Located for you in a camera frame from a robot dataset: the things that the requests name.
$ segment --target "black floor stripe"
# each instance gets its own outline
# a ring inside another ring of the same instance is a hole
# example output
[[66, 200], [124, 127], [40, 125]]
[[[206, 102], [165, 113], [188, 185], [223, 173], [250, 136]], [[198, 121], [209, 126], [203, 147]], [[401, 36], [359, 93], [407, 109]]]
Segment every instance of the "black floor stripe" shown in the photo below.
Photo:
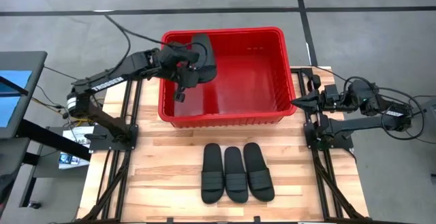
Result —
[[38, 12], [0, 12], [0, 16], [101, 16], [108, 15], [149, 15], [149, 14], [217, 14], [217, 13], [281, 13], [299, 12], [297, 7], [229, 7], [229, 8], [191, 8], [155, 10], [114, 10], [96, 12], [78, 11], [38, 11]]
[[405, 7], [308, 7], [306, 12], [416, 12], [433, 11], [436, 6]]
[[298, 7], [301, 10], [300, 16], [301, 16], [302, 30], [305, 33], [306, 45], [308, 48], [308, 55], [309, 55], [309, 64], [318, 66], [318, 61], [316, 59], [316, 54], [315, 54], [315, 47], [313, 46], [311, 28], [309, 26], [309, 19], [307, 18], [307, 13], [305, 10], [306, 9], [305, 1], [298, 0]]

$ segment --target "gray floor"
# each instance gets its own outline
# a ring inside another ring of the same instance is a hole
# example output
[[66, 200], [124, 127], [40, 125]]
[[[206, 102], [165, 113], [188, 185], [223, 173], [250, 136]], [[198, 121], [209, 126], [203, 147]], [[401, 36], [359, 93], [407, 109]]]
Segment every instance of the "gray floor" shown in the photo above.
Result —
[[[436, 0], [305, 0], [307, 7], [377, 7], [436, 5]], [[0, 0], [0, 12], [51, 10], [132, 10], [176, 7], [297, 6], [297, 0]], [[277, 26], [285, 33], [291, 65], [307, 65], [308, 56], [298, 13], [190, 14], [115, 16], [134, 31], [160, 38], [169, 30]], [[359, 75], [380, 86], [411, 95], [436, 94], [434, 63], [436, 12], [310, 13], [318, 62], [345, 77]], [[0, 51], [45, 50], [47, 66], [85, 77], [112, 67], [123, 55], [123, 36], [101, 16], [0, 17]], [[133, 39], [132, 51], [155, 45]], [[71, 80], [44, 70], [39, 85], [63, 103]], [[44, 99], [40, 91], [35, 97]], [[31, 104], [26, 117], [41, 126], [65, 121]], [[357, 114], [346, 115], [358, 117]], [[358, 170], [370, 215], [374, 219], [434, 223], [436, 146], [390, 139], [383, 131], [353, 135]], [[426, 135], [425, 139], [436, 142]], [[66, 222], [74, 216], [84, 178], [37, 182], [32, 199], [40, 210], [18, 209], [24, 166], [1, 223]]]

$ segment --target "black slipper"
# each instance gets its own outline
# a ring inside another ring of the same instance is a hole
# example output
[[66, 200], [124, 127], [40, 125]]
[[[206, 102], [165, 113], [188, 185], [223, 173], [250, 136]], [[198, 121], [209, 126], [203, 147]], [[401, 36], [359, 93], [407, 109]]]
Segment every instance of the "black slipper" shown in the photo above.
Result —
[[248, 200], [247, 174], [239, 148], [231, 146], [224, 152], [225, 192], [236, 203]]
[[202, 199], [205, 204], [217, 202], [224, 193], [224, 172], [221, 149], [210, 143], [204, 147]]
[[245, 167], [248, 186], [255, 198], [268, 202], [274, 199], [274, 187], [270, 170], [266, 167], [259, 145], [254, 142], [244, 146]]

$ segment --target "wooden table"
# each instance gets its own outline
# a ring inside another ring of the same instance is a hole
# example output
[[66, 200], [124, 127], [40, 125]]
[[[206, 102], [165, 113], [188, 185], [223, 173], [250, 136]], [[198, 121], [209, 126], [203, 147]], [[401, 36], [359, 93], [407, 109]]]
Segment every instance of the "wooden table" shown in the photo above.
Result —
[[[320, 75], [323, 85], [334, 83], [332, 74], [319, 69], [313, 72]], [[298, 78], [294, 74], [292, 78], [300, 97]], [[119, 116], [124, 90], [125, 84], [108, 89], [104, 110], [111, 116]], [[315, 169], [302, 130], [305, 122], [302, 110], [276, 125], [175, 129], [157, 115], [158, 97], [159, 80], [144, 82], [137, 120], [140, 134], [131, 155], [122, 222], [166, 221], [167, 217], [184, 222], [253, 221], [254, 216], [260, 216], [262, 221], [322, 220]], [[330, 117], [343, 119], [339, 112]], [[235, 204], [224, 193], [218, 203], [204, 204], [200, 197], [200, 172], [204, 145], [211, 142], [218, 143], [222, 153], [228, 146], [242, 150], [247, 142], [258, 143], [272, 175], [274, 200], [264, 203], [250, 195], [246, 204]], [[338, 187], [358, 212], [368, 215], [354, 159], [341, 149], [331, 150], [331, 155]], [[78, 218], [95, 204], [105, 157], [106, 152], [92, 156]], [[117, 194], [116, 189], [109, 217], [114, 216]], [[328, 187], [326, 194], [330, 215], [334, 216]]]

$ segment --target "red plastic bin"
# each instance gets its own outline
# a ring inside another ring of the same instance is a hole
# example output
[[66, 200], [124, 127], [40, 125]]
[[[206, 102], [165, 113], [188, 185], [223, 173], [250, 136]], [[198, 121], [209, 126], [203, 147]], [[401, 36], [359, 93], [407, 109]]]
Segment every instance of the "red plastic bin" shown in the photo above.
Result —
[[276, 27], [169, 31], [163, 42], [187, 44], [195, 33], [211, 39], [217, 77], [173, 100], [175, 83], [162, 79], [159, 116], [174, 127], [278, 123], [296, 110], [283, 32]]

